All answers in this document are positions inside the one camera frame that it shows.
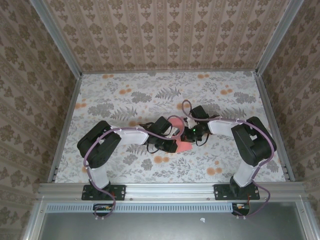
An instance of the pink object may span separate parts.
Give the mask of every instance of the pink object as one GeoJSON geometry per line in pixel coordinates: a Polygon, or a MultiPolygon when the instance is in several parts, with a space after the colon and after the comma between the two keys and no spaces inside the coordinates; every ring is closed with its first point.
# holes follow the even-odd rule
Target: pink object
{"type": "MultiPolygon", "coordinates": [[[[170,118],[169,122],[172,124],[173,127],[178,128],[180,131],[182,131],[185,127],[181,120],[178,118],[170,118]]],[[[175,151],[176,153],[181,153],[192,149],[192,144],[190,142],[180,141],[179,139],[177,139],[176,144],[178,145],[175,151]]]]}

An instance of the vent grille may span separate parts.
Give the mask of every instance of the vent grille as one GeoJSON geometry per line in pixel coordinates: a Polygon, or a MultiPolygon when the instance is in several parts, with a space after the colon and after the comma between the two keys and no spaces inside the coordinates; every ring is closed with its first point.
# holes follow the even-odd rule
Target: vent grille
{"type": "MultiPolygon", "coordinates": [[[[49,203],[46,213],[92,213],[93,206],[93,203],[49,203]]],[[[117,203],[114,210],[115,213],[231,213],[232,211],[232,203],[124,202],[117,203]]]]}

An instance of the gray leaf pattern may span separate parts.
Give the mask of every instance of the gray leaf pattern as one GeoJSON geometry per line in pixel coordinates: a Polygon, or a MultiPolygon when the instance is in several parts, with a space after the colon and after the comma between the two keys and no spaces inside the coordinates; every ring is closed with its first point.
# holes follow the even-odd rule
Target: gray leaf pattern
{"type": "MultiPolygon", "coordinates": [[[[84,74],[55,182],[88,182],[77,143],[99,121],[128,127],[155,122],[160,116],[183,116],[184,99],[192,107],[202,105],[210,116],[257,116],[268,126],[252,72],[84,74]]],[[[228,182],[240,162],[233,138],[211,135],[204,146],[174,154],[150,154],[146,145],[119,145],[107,162],[107,174],[112,183],[228,182]]],[[[256,180],[285,180],[277,154],[256,180]]]]}

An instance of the black mounting bracket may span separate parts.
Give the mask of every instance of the black mounting bracket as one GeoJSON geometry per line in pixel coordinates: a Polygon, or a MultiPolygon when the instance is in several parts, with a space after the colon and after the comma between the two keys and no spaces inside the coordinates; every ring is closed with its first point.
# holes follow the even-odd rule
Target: black mounting bracket
{"type": "Polygon", "coordinates": [[[231,189],[230,184],[222,183],[213,185],[215,200],[259,200],[259,189],[254,184],[249,184],[245,187],[241,187],[241,192],[235,195],[231,189]]]}
{"type": "MultiPolygon", "coordinates": [[[[116,201],[124,201],[126,197],[126,185],[110,185],[108,192],[112,194],[116,201]]],[[[84,185],[81,200],[83,201],[111,201],[111,197],[92,185],[84,185]]]]}

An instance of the patterned floor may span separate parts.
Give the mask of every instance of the patterned floor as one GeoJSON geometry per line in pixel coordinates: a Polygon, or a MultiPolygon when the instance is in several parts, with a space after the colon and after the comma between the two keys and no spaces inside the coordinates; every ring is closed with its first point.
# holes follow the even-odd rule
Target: patterned floor
{"type": "MultiPolygon", "coordinates": [[[[88,176],[77,142],[99,121],[125,127],[183,116],[181,102],[202,105],[209,115],[267,118],[252,72],[175,72],[88,74],[82,84],[56,176],[56,183],[86,183],[88,176]]],[[[143,145],[119,146],[108,160],[112,183],[228,182],[240,164],[233,139],[210,136],[201,147],[181,153],[150,154],[143,145]]],[[[256,180],[284,181],[276,154],[256,180]]]]}

